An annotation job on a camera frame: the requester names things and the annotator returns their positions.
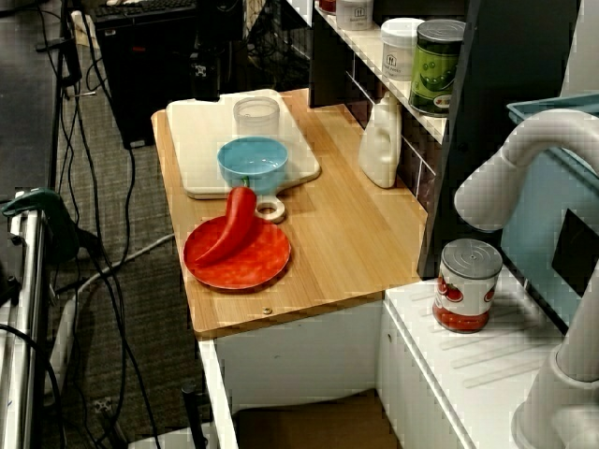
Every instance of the keyboard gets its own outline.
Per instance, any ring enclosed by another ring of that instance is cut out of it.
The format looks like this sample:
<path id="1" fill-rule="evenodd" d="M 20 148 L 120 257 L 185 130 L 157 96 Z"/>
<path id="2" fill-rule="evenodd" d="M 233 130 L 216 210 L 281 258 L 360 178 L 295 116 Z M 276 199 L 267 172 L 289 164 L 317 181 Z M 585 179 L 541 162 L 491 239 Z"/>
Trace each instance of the keyboard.
<path id="1" fill-rule="evenodd" d="M 96 27 L 104 29 L 131 22 L 154 22 L 191 17 L 196 0 L 146 0 L 137 3 L 96 7 L 90 13 Z"/>

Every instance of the red pepper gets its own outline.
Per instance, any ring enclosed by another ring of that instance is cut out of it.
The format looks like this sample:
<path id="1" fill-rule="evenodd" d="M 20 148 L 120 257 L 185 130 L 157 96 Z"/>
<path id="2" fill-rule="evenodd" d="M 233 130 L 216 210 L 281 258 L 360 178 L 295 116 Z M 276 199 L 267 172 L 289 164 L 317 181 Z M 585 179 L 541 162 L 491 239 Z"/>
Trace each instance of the red pepper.
<path id="1" fill-rule="evenodd" d="M 254 221 L 256 194 L 247 187 L 235 187 L 226 199 L 226 224 L 223 234 L 214 245 L 196 259 L 200 267 L 205 267 L 233 253 L 243 242 Z"/>

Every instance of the can label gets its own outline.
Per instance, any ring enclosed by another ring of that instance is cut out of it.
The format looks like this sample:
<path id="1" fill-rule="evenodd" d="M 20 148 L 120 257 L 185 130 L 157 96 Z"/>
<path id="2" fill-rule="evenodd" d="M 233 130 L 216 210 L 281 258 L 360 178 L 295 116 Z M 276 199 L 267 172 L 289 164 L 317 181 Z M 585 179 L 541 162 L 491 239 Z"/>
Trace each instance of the can label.
<path id="1" fill-rule="evenodd" d="M 410 105 L 424 112 L 447 115 L 458 59 L 458 54 L 434 53 L 416 46 Z"/>
<path id="2" fill-rule="evenodd" d="M 342 16 L 343 26 L 349 30 L 366 30 L 370 26 L 368 18 L 368 4 L 363 3 L 342 3 L 337 5 L 337 16 Z"/>
<path id="3" fill-rule="evenodd" d="M 412 70 L 412 54 L 408 50 L 396 50 L 385 45 L 383 75 L 392 80 L 409 80 Z"/>

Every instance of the blue bowl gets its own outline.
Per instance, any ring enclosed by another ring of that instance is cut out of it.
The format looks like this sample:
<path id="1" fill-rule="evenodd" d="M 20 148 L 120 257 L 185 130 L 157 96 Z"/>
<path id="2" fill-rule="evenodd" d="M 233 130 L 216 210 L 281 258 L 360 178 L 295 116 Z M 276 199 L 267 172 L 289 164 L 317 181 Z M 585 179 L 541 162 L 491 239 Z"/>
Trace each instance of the blue bowl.
<path id="1" fill-rule="evenodd" d="M 272 138 L 237 138 L 224 145 L 216 155 L 218 166 L 231 187 L 248 181 L 257 195 L 276 193 L 285 179 L 287 148 Z"/>

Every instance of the green can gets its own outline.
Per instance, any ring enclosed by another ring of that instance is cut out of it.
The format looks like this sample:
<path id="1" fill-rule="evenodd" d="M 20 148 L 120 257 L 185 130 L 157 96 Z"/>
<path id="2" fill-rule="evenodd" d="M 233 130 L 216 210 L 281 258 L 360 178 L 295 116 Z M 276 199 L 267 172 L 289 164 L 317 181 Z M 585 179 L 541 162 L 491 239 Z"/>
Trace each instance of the green can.
<path id="1" fill-rule="evenodd" d="M 410 105 L 427 115 L 446 117 L 466 24 L 445 19 L 416 29 Z"/>

